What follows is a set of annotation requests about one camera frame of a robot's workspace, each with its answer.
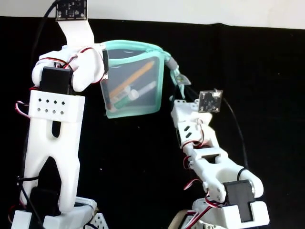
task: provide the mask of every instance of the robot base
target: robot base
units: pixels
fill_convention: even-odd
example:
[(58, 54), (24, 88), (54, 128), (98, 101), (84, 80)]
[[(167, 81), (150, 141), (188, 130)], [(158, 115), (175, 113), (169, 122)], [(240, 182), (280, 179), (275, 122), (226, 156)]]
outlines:
[[(187, 210), (181, 210), (173, 218), (168, 229), (183, 229), (185, 225), (191, 220), (192, 217), (193, 217), (192, 215), (187, 215)], [(194, 226), (192, 226), (191, 229), (224, 229), (224, 228), (216, 225), (206, 224), (200, 220)]]
[[(102, 213), (95, 214), (97, 204), (92, 199), (76, 198), (76, 206), (66, 214), (51, 217), (46, 216), (43, 221), (45, 229), (83, 229), (85, 224), (108, 229)], [(30, 229), (32, 213), (26, 211), (16, 211), (11, 229)]]

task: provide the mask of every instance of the red and white wire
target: red and white wire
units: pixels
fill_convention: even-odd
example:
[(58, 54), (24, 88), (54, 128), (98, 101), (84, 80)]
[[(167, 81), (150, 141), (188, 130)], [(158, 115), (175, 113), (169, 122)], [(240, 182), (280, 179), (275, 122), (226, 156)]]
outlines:
[(190, 157), (191, 157), (191, 156), (186, 156), (186, 157), (183, 159), (183, 168), (185, 168), (185, 169), (189, 169), (189, 168), (190, 168), (190, 165), (188, 166), (188, 168), (185, 167), (185, 163), (186, 163), (186, 161), (187, 161)]
[(192, 143), (193, 146), (195, 146), (196, 148), (200, 148), (204, 145), (204, 132), (203, 132), (203, 128), (202, 128), (203, 120), (201, 118), (198, 118), (197, 124), (199, 125), (200, 131), (201, 131), (200, 139), (199, 140), (189, 140), (189, 141), (184, 142), (181, 147), (182, 149), (189, 143)]
[(15, 103), (15, 110), (16, 110), (20, 115), (22, 115), (22, 116), (24, 116), (24, 117), (27, 117), (27, 118), (30, 118), (26, 113), (24, 113), (22, 110), (20, 110), (20, 108), (18, 107), (18, 104), (22, 104), (22, 105), (24, 105), (24, 106), (28, 106), (28, 104), (25, 104), (24, 102), (18, 100), (18, 101)]
[[(85, 51), (87, 51), (87, 50), (89, 50), (89, 49), (93, 49), (93, 50), (95, 50), (98, 54), (99, 54), (99, 56), (101, 57), (101, 59), (102, 59), (102, 62), (103, 62), (103, 56), (102, 56), (102, 54), (100, 53), (100, 51), (98, 50), (98, 49), (96, 49), (95, 47), (86, 47), (86, 48), (83, 48), (82, 50), (80, 50), (77, 54), (75, 54), (75, 55), (73, 55), (70, 59), (69, 59), (69, 61), (63, 66), (63, 68), (67, 68), (69, 65), (70, 65), (70, 63), (78, 56), (78, 54), (80, 54), (80, 53), (84, 53)], [(96, 82), (93, 82), (93, 83), (99, 83), (100, 81), (102, 81), (103, 79), (104, 79), (104, 77), (105, 77), (105, 74), (103, 73), (102, 74), (102, 76), (100, 77), (100, 79), (98, 79)]]
[(183, 229), (191, 229), (192, 226), (194, 226), (200, 219), (201, 217), (210, 210), (211, 207), (208, 206), (205, 210), (203, 210), (201, 213), (196, 213), (192, 219), (185, 225)]
[(210, 202), (207, 197), (204, 198), (204, 200), (208, 206), (210, 206), (212, 208), (219, 208), (218, 204), (214, 204), (214, 203)]
[(201, 179), (195, 178), (195, 179), (189, 181), (189, 182), (184, 186), (183, 190), (187, 190), (190, 186), (193, 185), (193, 183), (194, 183), (195, 181), (200, 181), (200, 182), (202, 182)]

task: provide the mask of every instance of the white bracket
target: white bracket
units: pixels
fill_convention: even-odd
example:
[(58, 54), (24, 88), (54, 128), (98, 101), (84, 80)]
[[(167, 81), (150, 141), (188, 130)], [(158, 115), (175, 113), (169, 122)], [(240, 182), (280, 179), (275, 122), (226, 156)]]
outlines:
[[(108, 225), (102, 213), (96, 213), (90, 224), (96, 226), (98, 229), (108, 229)], [(85, 226), (85, 229), (92, 229), (90, 226)]]
[(29, 116), (58, 122), (82, 121), (85, 97), (32, 90)]

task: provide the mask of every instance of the marker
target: marker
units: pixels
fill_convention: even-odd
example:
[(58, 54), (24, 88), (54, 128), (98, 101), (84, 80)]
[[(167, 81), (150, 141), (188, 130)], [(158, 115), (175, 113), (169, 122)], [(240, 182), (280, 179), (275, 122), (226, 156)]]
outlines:
[(139, 98), (139, 93), (136, 90), (131, 90), (128, 96), (125, 96), (123, 99), (120, 101), (116, 102), (113, 106), (116, 109), (121, 109), (122, 107), (125, 107), (128, 103), (136, 100)]

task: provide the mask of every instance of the black backdrop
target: black backdrop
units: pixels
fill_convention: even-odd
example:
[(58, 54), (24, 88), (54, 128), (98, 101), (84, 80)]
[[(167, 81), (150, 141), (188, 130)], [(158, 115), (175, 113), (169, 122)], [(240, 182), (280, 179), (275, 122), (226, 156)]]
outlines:
[[(14, 102), (29, 99), (30, 52), (39, 21), (0, 17), (5, 211), (18, 199), (14, 179), (29, 123), (15, 112)], [(143, 21), (90, 24), (96, 42), (154, 43), (172, 54), (195, 90), (223, 89), (244, 133), (249, 166), (263, 181), (270, 228), (301, 228), (305, 31)], [(49, 19), (35, 59), (64, 44), (58, 24)], [(183, 191), (189, 174), (169, 113), (170, 86), (165, 70), (160, 112), (111, 120), (103, 115), (99, 86), (84, 92), (78, 196), (95, 199), (111, 229), (165, 229), (179, 210), (202, 196), (199, 185)], [(225, 105), (211, 125), (222, 148), (242, 164), (240, 138)]]

